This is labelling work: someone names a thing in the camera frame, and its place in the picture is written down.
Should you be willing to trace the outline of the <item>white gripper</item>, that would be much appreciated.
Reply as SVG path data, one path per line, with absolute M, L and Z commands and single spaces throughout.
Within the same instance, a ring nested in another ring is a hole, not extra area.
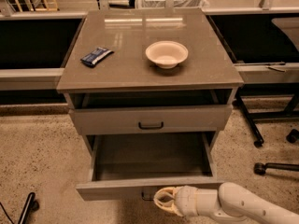
M 160 209 L 179 217 L 213 217 L 220 209 L 218 192 L 215 189 L 198 189 L 190 186 L 183 186 L 179 189 L 166 187 L 159 189 L 154 199 L 154 203 Z

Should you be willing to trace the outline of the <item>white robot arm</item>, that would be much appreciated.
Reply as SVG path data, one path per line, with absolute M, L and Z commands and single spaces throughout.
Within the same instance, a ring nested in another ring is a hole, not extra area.
M 244 224 L 251 218 L 260 224 L 299 224 L 299 215 L 270 203 L 231 182 L 218 189 L 191 186 L 158 190 L 154 203 L 180 217 L 209 217 L 220 224 Z

